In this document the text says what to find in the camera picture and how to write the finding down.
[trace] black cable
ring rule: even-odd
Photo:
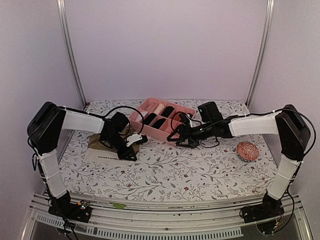
[[[138,134],[142,133],[142,131],[143,131],[143,129],[144,129],[144,126],[145,126],[145,123],[144,123],[144,122],[145,122],[145,119],[144,119],[144,116],[142,115],[142,113],[141,113],[139,110],[135,109],[134,107],[131,107],[131,106],[117,106],[117,107],[111,109],[111,110],[110,110],[106,115],[104,115],[103,117],[106,118],[107,116],[110,115],[110,113],[112,113],[114,110],[117,110],[117,109],[131,109],[131,110],[136,111],[136,112],[141,116],[141,118],[142,118],[142,126],[141,126],[141,129],[140,129],[140,131],[138,132]]]
[[[69,235],[68,235],[68,234],[65,234],[65,236],[66,236],[66,238],[67,238],[67,239],[72,240],[72,238],[71,238],[71,237],[69,237]]]
[[[202,122],[199,121],[199,120],[191,119],[191,118],[188,116],[188,114],[186,114],[185,112],[183,112],[183,111],[177,111],[177,112],[172,116],[172,118],[171,118],[171,123],[170,123],[170,125],[171,125],[172,131],[174,131],[174,127],[173,127],[172,123],[173,123],[173,121],[174,121],[175,116],[177,116],[178,114],[184,114],[189,120],[191,120],[191,121],[193,121],[193,122],[196,122],[196,123],[199,123],[199,124],[202,124]]]
[[[215,137],[215,141],[216,141],[216,145],[213,145],[213,146],[205,146],[205,145],[203,145],[202,140],[200,140],[200,145],[201,145],[202,147],[204,147],[205,149],[212,149],[212,148],[218,147],[218,146],[220,145],[220,142],[219,142],[219,140],[218,140],[218,137]]]
[[[26,142],[27,144],[32,148],[32,150],[34,151],[35,154],[38,154],[37,151],[36,151],[36,148],[31,144],[31,137],[36,133],[36,131],[39,130],[39,128],[41,127],[41,125],[37,126],[35,128],[35,130],[29,135],[29,137],[27,138]]]
[[[294,200],[294,197],[289,192],[289,187],[290,187],[290,185],[287,187],[286,192],[292,200],[292,212],[291,212],[291,215],[290,215],[288,221],[286,221],[286,223],[281,228],[276,229],[274,231],[274,233],[277,233],[277,232],[281,231],[282,229],[284,229],[289,224],[290,220],[292,219],[292,217],[294,216],[294,213],[295,213],[295,200]]]
[[[76,240],[79,240],[79,238],[78,238],[78,236],[77,236],[77,234],[76,234],[75,230],[74,230],[73,228],[71,228],[71,231],[72,231],[72,233],[73,233],[73,235],[74,235],[75,239],[76,239]]]
[[[38,155],[36,153],[32,154],[32,167],[33,170],[36,171],[37,170],[37,163],[38,163]]]

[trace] metal rail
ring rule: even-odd
[[[36,212],[36,216],[32,215],[33,220],[62,228],[62,219],[48,214],[48,199],[49,197],[46,195],[34,195],[29,207],[31,211]],[[72,197],[72,202],[77,201],[77,198]],[[124,209],[117,209],[108,201],[92,201],[90,205],[92,207],[92,215],[89,223],[71,222],[76,224],[75,231],[77,233],[105,237],[106,239],[121,239],[122,236],[123,239],[133,240],[136,238],[136,240],[139,240],[141,236],[141,239],[148,240],[150,236],[154,236],[158,240],[164,240],[165,238],[170,240],[171,236],[175,236],[176,240],[192,240],[193,236],[200,235],[199,240],[201,240],[202,237],[203,239],[210,239],[208,235],[211,234],[218,236],[212,239],[229,239],[232,237],[230,236],[231,232],[233,234],[236,229],[256,224],[255,222],[244,223],[239,216],[239,211],[246,205],[259,204],[261,197],[249,197],[247,200],[243,198],[241,201],[234,199],[234,201],[236,202],[206,201],[205,204],[193,202],[193,205],[186,204],[181,208],[174,209],[163,202],[157,202],[154,205],[152,202],[142,204],[139,201],[130,201]],[[303,211],[301,201],[297,195],[294,196],[294,202],[296,206],[295,212]],[[288,196],[283,197],[282,205],[285,215],[291,214],[293,205]]]
[[[257,88],[257,84],[258,84],[258,80],[259,80],[259,76],[260,76],[260,72],[261,72],[261,68],[262,68],[262,64],[263,64],[263,60],[266,52],[267,42],[269,38],[269,33],[270,33],[270,28],[271,28],[273,13],[274,13],[274,5],[275,5],[275,0],[267,0],[260,50],[259,50],[258,58],[256,60],[250,89],[245,101],[245,104],[247,105],[248,108],[250,108],[252,104],[255,91]]]
[[[64,42],[65,42],[66,50],[68,53],[68,58],[69,58],[69,62],[70,62],[70,66],[73,74],[73,79],[75,82],[75,86],[76,86],[76,90],[78,92],[79,98],[81,100],[81,104],[84,107],[86,106],[87,100],[85,97],[84,89],[82,87],[82,83],[80,81],[79,72],[76,65],[76,59],[75,59],[74,51],[71,44],[65,1],[57,0],[57,5],[58,5],[58,12],[59,12],[60,23],[62,28],[62,34],[64,37]]]

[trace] pink plastic organizer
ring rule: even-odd
[[[149,125],[144,125],[142,133],[149,136],[149,137],[161,140],[165,143],[169,143],[171,145],[176,145],[175,142],[168,142],[167,141],[167,137],[169,136],[169,134],[171,134],[173,132],[173,130],[171,128],[172,117],[176,114],[176,112],[183,112],[183,113],[191,114],[192,116],[194,116],[196,111],[192,108],[188,108],[188,107],[181,106],[181,105],[169,102],[169,101],[164,101],[164,100],[152,98],[152,97],[145,100],[145,102],[142,103],[141,106],[139,106],[137,108],[137,110],[140,111],[141,113],[147,112],[147,115],[144,117],[144,119],[146,119],[149,114],[154,112],[154,110],[158,107],[159,104],[164,105],[164,109],[162,110],[162,112],[168,106],[173,107],[174,110],[169,115],[169,117],[161,116],[162,112],[160,112],[160,114],[157,115]],[[138,116],[139,116],[139,114],[137,112],[133,112],[129,116],[131,126],[136,131],[140,131],[140,129],[142,127],[142,121],[140,121],[140,122],[136,121],[136,118]],[[153,128],[152,125],[159,119],[165,119],[165,122],[162,124],[162,126],[159,129]],[[179,124],[181,124],[181,119],[179,117],[179,114],[177,114],[172,121],[173,129],[175,129]]]

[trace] patterned table surface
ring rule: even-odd
[[[137,108],[143,101],[92,101],[88,111],[103,115],[121,105]],[[194,109],[207,102],[171,101]],[[249,113],[240,101],[216,103],[224,118]],[[129,116],[131,110],[121,112]],[[198,111],[193,118],[201,119]],[[263,193],[277,169],[261,135],[220,139],[215,148],[195,149],[175,147],[149,137],[141,145],[136,162],[85,160],[90,135],[76,131],[59,165],[64,184],[72,193],[160,202],[232,199]],[[256,162],[245,163],[237,156],[237,144],[243,141],[258,147]]]

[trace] white wall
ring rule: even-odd
[[[252,112],[293,104],[308,116],[320,133],[320,1],[276,1]],[[277,137],[268,145],[279,159]],[[314,239],[320,239],[320,145],[305,158],[294,182]]]
[[[80,107],[54,0],[0,3],[0,239],[16,240],[34,192],[27,125],[45,101]]]
[[[245,100],[266,0],[66,1],[88,100]]]

